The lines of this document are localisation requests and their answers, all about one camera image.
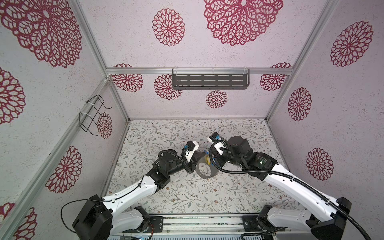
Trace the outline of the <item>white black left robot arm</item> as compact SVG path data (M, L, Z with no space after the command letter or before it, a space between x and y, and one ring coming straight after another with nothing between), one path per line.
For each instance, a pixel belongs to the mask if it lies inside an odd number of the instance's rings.
M178 156L174 150L160 151L152 169L137 183L109 196L93 195L85 199L72 224L74 232L81 240L106 240L111 234L126 230L146 230L150 216L142 207L135 207L128 213L125 210L164 189L173 174L193 173L205 155L202 151L190 151L183 156Z

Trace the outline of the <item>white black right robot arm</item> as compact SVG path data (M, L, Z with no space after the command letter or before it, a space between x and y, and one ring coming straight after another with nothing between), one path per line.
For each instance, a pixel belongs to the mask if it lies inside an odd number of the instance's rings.
M351 202L327 196L291 174L265 153L254 152L241 136L225 140L217 133L209 138L209 158L220 172L250 175L292 197L303 211L264 206L257 216L258 235L271 235L286 229L308 232L318 240L340 240L347 224Z

